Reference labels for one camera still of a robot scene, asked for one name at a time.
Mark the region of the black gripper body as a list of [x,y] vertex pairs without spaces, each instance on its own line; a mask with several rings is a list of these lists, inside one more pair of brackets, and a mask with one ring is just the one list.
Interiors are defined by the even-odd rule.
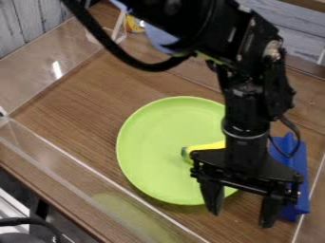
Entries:
[[190,176],[201,181],[219,182],[225,188],[261,195],[277,194],[284,203],[296,203],[304,175],[276,160],[265,140],[226,139],[223,149],[195,150],[190,153]]

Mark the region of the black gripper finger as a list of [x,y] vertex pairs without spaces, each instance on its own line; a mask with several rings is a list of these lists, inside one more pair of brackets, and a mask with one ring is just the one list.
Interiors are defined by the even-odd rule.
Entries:
[[277,194],[272,194],[262,199],[262,208],[260,214],[260,225],[264,228],[272,228],[278,214],[284,208],[284,197]]
[[201,193],[210,213],[219,215],[223,205],[225,186],[219,182],[202,180]]

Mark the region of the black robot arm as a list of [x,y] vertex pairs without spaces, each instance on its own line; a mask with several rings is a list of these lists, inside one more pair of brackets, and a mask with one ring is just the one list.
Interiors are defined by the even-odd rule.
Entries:
[[286,75],[280,30],[238,0],[111,0],[143,21],[149,39],[167,60],[147,64],[132,57],[102,29],[78,0],[64,5],[106,50],[127,65],[161,72],[191,57],[217,73],[225,97],[221,127],[225,146],[190,152],[191,176],[206,207],[219,213],[226,188],[262,196],[260,224],[274,225],[282,209],[297,203],[302,173],[276,160],[270,124],[284,122],[296,91]]

